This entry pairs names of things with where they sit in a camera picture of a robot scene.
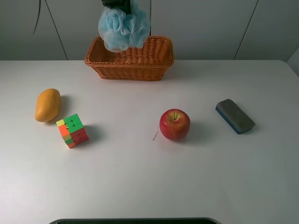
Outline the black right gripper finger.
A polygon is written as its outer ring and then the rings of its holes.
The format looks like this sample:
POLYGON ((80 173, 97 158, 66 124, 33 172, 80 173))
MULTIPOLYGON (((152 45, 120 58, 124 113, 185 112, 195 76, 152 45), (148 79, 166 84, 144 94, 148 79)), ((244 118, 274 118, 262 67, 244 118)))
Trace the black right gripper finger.
POLYGON ((102 0, 103 6, 110 9, 119 9, 126 14, 131 14, 130 0, 102 0))

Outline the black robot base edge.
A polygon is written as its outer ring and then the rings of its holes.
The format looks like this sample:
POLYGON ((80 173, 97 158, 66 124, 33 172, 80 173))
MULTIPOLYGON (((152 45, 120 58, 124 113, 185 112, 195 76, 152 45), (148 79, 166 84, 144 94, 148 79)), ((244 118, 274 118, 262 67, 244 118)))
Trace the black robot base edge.
POLYGON ((108 218, 108 219, 59 219, 51 224, 219 224, 211 218, 108 218))

